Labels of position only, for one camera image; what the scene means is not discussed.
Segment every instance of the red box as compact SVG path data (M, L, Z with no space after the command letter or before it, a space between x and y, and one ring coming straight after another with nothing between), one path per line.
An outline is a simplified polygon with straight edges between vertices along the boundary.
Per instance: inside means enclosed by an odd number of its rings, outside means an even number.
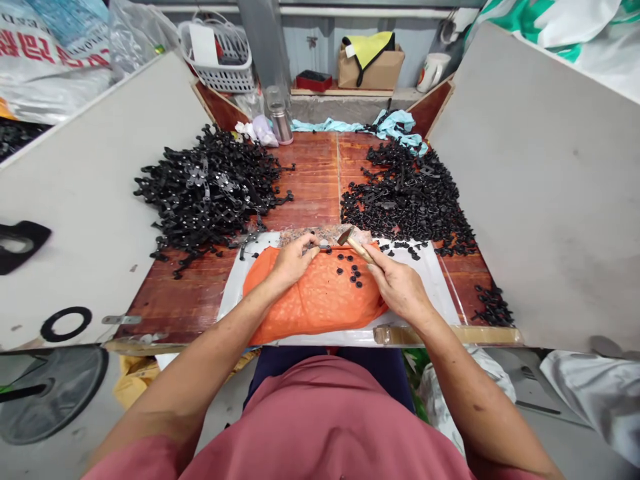
M306 89L324 93L331 87L333 78L327 73L318 73L313 70L304 70L295 78L295 86L299 89Z

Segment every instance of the metal wall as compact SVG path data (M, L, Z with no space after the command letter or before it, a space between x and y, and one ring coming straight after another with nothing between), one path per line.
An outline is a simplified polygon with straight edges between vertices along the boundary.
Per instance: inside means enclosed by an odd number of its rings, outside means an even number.
M484 0L404 0L399 3L383 2L381 0L369 0L369 6L396 7L477 7ZM235 3L235 0L202 1L196 3L189 0L154 0L152 3L162 6L172 5L211 5L214 3ZM290 4L288 0L281 3ZM304 5L304 0L296 3ZM341 2L333 0L332 6L338 6ZM179 23L191 18L191 15L168 13L167 16ZM230 21L241 24L239 15L225 15ZM457 67L460 55L456 54L456 46L462 42L462 37L453 45L446 48L439 43L439 20L432 19L375 19L375 18L328 18L328 17L299 17L283 16L283 30L289 57L291 76L295 77L303 70L310 69L322 73L330 73L337 76L337 57L342 38L346 35L372 35L379 31L390 30L395 32L397 44L405 52L405 61L398 78L397 86L414 87L420 68L430 51L447 51L452 54L453 60L447 69L453 71Z
M398 87L414 87L439 22L430 19L283 17L291 76L310 69L337 77L338 52L346 35L394 31L405 52Z

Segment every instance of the white mug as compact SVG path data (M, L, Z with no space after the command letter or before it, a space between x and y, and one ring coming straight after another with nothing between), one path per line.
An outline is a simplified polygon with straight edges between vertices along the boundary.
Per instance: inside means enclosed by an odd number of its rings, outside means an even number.
M416 89L426 93L440 83L442 72L447 68L451 57L446 53L430 53L427 55L425 66L420 70L420 80Z

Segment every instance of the pink shirt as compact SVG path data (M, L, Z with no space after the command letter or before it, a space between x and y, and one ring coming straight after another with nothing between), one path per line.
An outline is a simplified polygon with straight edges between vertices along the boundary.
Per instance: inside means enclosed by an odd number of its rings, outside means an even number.
M312 357L256 390L242 418L180 474L177 448L148 437L106 456L85 480L474 479L440 432L340 357ZM537 476L480 462L495 480Z

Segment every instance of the orange mesh fabric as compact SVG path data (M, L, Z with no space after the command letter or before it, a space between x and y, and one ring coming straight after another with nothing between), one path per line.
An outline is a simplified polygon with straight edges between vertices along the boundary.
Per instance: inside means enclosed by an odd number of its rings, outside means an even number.
M244 295L267 277L279 252L280 249L268 247L260 254L245 280ZM345 256L343 260L338 259L339 253ZM348 255L353 256L352 262L347 260ZM349 280L352 265L358 266L362 288ZM342 275L336 273L338 268L344 270ZM330 255L318 253L298 283L272 306L249 344L366 327L387 308L367 262L347 245L332 247Z

